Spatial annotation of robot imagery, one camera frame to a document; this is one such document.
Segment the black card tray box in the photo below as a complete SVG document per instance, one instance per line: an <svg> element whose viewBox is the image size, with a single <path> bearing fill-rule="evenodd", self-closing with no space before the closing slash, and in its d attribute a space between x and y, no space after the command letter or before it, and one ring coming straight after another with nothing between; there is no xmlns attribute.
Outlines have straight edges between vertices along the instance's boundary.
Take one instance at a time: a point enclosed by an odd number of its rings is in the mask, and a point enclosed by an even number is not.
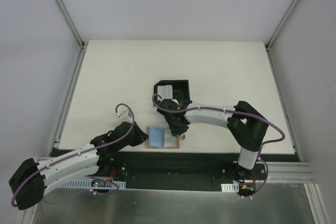
<svg viewBox="0 0 336 224"><path fill-rule="evenodd" d="M153 94L157 94L157 87L163 85L173 86L173 99L181 102L182 100L190 99L189 81L188 80L160 80L153 89Z"/></svg>

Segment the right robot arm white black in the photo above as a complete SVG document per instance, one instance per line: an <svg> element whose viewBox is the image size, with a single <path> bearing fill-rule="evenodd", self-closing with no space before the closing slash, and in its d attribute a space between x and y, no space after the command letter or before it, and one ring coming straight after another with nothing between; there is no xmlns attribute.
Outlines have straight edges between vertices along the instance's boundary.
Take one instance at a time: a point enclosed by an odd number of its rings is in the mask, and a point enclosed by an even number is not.
<svg viewBox="0 0 336 224"><path fill-rule="evenodd" d="M266 119L249 103L235 106L201 105L191 100L154 99L157 112L164 116L172 135L183 135L190 124L202 123L228 129L240 146L236 173L248 179L255 173L255 164L266 135Z"/></svg>

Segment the tan leather card holder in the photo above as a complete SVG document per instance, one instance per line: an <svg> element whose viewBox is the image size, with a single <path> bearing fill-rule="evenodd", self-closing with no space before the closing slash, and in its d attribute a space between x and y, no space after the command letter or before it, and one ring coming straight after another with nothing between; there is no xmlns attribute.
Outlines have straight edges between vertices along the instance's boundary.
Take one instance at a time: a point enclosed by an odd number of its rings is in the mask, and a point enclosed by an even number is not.
<svg viewBox="0 0 336 224"><path fill-rule="evenodd" d="M173 136L169 128L149 126L146 128L148 139L145 147L150 149L179 149L185 135Z"/></svg>

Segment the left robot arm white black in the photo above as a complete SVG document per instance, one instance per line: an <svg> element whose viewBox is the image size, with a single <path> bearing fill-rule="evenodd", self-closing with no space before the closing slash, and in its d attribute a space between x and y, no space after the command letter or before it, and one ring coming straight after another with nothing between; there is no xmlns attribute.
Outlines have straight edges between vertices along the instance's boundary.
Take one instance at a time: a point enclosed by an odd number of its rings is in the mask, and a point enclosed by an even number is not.
<svg viewBox="0 0 336 224"><path fill-rule="evenodd" d="M95 173L106 176L110 173L109 160L114 153L127 146L138 146L147 138L148 135L136 123L123 122L114 130L96 136L85 146L64 155L39 162L29 158L9 179L13 193L11 205L25 210L73 179Z"/></svg>

